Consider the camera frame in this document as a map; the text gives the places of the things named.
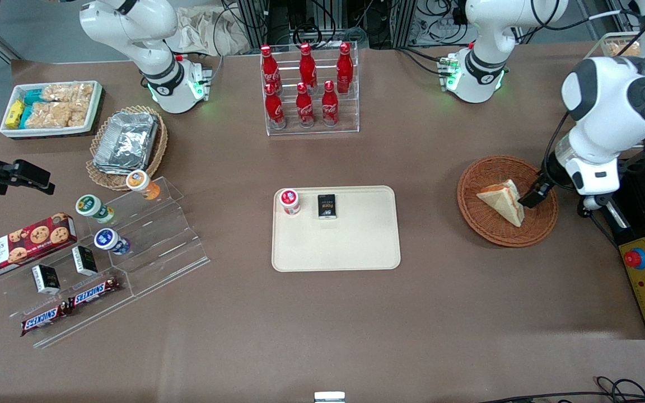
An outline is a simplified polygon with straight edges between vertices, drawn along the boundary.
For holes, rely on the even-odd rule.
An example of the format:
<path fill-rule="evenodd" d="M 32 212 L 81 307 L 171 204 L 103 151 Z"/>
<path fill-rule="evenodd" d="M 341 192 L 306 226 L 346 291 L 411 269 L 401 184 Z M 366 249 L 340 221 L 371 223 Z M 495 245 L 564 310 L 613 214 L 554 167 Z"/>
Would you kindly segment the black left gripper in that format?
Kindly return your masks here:
<path fill-rule="evenodd" d="M 576 191 L 573 181 L 556 158 L 545 158 L 541 164 L 541 175 L 532 183 L 528 191 L 518 199 L 526 208 L 535 209 L 547 199 L 553 187 Z"/>

